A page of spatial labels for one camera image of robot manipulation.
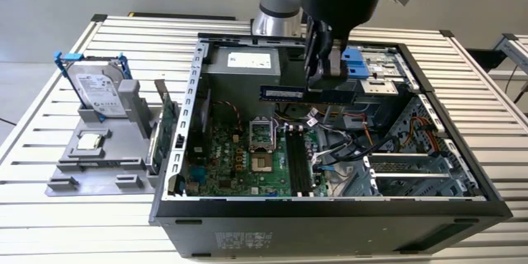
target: metal table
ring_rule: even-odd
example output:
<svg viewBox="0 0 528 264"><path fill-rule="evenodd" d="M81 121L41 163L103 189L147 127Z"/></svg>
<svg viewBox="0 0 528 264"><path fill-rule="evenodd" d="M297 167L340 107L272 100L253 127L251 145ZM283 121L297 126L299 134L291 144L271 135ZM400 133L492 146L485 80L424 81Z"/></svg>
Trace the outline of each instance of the metal table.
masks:
<svg viewBox="0 0 528 264"><path fill-rule="evenodd" d="M249 23L108 17L89 23L72 52L116 56L123 51L141 83L141 96L159 104L155 79L165 79L171 96L183 98L197 32L248 34ZM431 258L409 256L397 261L527 263L528 120L448 36L439 31L357 28L351 39L408 45L515 217ZM0 255L7 255L0 262L184 261L163 229L148 226L152 195L45 196L45 182L79 121L77 107L77 97L57 71L0 147ZM339 259L396 262L392 258L309 260Z"/></svg>

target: label sticker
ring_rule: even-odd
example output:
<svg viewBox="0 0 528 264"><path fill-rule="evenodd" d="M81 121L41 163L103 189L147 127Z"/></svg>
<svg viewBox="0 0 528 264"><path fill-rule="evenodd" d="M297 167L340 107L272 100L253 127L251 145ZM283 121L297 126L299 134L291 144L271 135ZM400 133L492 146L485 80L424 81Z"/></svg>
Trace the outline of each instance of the label sticker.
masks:
<svg viewBox="0 0 528 264"><path fill-rule="evenodd" d="M369 66L371 72L383 72L383 67L381 66Z"/></svg>
<svg viewBox="0 0 528 264"><path fill-rule="evenodd" d="M308 113L308 117L315 117L319 114L317 108L312 108L311 112Z"/></svg>
<svg viewBox="0 0 528 264"><path fill-rule="evenodd" d="M315 125L316 123L319 123L319 121L317 121L317 119L313 118L313 117L307 121L307 124L308 124L308 126L311 126L311 127L313 127L313 125Z"/></svg>
<svg viewBox="0 0 528 264"><path fill-rule="evenodd" d="M303 92L271 91L269 90L269 91L265 91L265 96L303 98Z"/></svg>
<svg viewBox="0 0 528 264"><path fill-rule="evenodd" d="M272 232L216 232L219 249L267 249L272 243Z"/></svg>
<svg viewBox="0 0 528 264"><path fill-rule="evenodd" d="M77 74L76 79L95 111L107 117L127 115L109 77L103 74Z"/></svg>
<svg viewBox="0 0 528 264"><path fill-rule="evenodd" d="M272 55L263 53L229 53L228 67L272 68Z"/></svg>

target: motherboard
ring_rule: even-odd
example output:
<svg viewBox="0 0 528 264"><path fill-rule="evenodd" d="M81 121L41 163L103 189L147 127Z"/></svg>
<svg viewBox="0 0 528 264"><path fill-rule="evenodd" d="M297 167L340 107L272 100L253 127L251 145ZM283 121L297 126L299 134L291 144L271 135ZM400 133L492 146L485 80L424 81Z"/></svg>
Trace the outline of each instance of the motherboard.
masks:
<svg viewBox="0 0 528 264"><path fill-rule="evenodd" d="M253 124L253 129L247 125L243 132L224 124L213 126L209 157L189 168L188 195L289 197L304 183L313 195L325 196L324 176L308 165L319 148L317 134L313 130L296 131L299 140L288 142L293 133L285 127L272 124L265 130L264 126L264 122ZM273 146L255 150L256 143ZM296 180L299 170L304 170L304 181Z"/></svg>

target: barcode sticker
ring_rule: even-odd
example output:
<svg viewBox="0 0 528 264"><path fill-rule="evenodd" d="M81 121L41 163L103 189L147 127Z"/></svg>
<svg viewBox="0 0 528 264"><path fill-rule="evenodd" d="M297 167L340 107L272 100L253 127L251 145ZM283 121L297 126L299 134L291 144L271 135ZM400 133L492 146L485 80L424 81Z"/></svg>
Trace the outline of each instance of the barcode sticker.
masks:
<svg viewBox="0 0 528 264"><path fill-rule="evenodd" d="M316 108L311 109L311 112L308 113L308 117L315 117L319 114L319 111Z"/></svg>
<svg viewBox="0 0 528 264"><path fill-rule="evenodd" d="M317 119L313 118L313 117L307 121L307 124L308 124L308 126L311 126L311 127L313 127L317 123L319 123L319 121L317 121Z"/></svg>

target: black connector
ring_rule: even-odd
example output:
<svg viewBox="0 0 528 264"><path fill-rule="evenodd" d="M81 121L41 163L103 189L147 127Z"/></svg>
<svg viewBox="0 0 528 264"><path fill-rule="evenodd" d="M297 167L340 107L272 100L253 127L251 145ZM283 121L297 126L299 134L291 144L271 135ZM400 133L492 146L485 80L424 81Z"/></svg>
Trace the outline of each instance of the black connector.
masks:
<svg viewBox="0 0 528 264"><path fill-rule="evenodd" d="M183 148L183 142L185 140L185 137L181 136L181 134L179 134L179 136L176 136L176 148Z"/></svg>
<svg viewBox="0 0 528 264"><path fill-rule="evenodd" d="M435 131L435 130L436 130L436 127L435 127L433 124L425 124L425 125L421 125L421 126L417 128L417 130L419 130L419 131Z"/></svg>

